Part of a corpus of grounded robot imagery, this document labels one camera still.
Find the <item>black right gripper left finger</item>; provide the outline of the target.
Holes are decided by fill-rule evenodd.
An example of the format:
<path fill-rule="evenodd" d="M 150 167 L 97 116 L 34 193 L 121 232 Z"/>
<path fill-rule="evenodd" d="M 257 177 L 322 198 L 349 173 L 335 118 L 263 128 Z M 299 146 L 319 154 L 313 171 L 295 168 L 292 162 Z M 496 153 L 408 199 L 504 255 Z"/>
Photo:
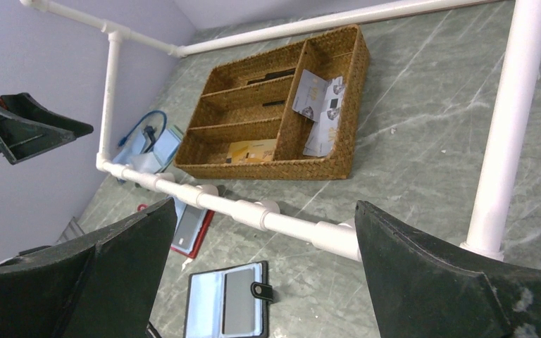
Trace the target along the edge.
<path fill-rule="evenodd" d="M 0 263 L 0 337 L 145 337 L 176 221 L 164 199 Z"/>

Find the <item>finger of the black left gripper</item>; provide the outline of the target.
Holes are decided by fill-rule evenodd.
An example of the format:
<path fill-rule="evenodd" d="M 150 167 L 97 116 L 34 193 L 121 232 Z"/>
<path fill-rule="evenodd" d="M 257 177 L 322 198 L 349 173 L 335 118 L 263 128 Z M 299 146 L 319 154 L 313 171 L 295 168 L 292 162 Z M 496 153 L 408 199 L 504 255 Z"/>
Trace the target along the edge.
<path fill-rule="evenodd" d="M 46 109 L 28 93 L 0 96 L 0 154 L 12 165 L 93 131 L 90 124 Z"/>

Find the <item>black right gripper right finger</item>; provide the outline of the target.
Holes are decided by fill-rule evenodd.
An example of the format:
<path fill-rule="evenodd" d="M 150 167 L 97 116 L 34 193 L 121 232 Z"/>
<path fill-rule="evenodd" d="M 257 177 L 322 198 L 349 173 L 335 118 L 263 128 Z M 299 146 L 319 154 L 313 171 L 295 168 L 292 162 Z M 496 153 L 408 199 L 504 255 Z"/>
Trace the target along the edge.
<path fill-rule="evenodd" d="M 541 337 L 541 270 L 467 251 L 367 201 L 354 220 L 382 337 Z"/>

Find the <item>grey credit card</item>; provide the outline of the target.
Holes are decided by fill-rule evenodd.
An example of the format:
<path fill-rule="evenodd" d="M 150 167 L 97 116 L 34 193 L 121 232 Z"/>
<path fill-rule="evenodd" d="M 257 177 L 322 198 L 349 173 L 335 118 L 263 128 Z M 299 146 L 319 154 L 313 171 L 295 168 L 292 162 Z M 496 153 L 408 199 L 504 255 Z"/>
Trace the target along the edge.
<path fill-rule="evenodd" d="M 251 337 L 261 330 L 257 313 L 257 299 L 251 294 L 255 281 L 253 268 L 236 270 L 225 275 L 223 303 L 224 337 Z"/>

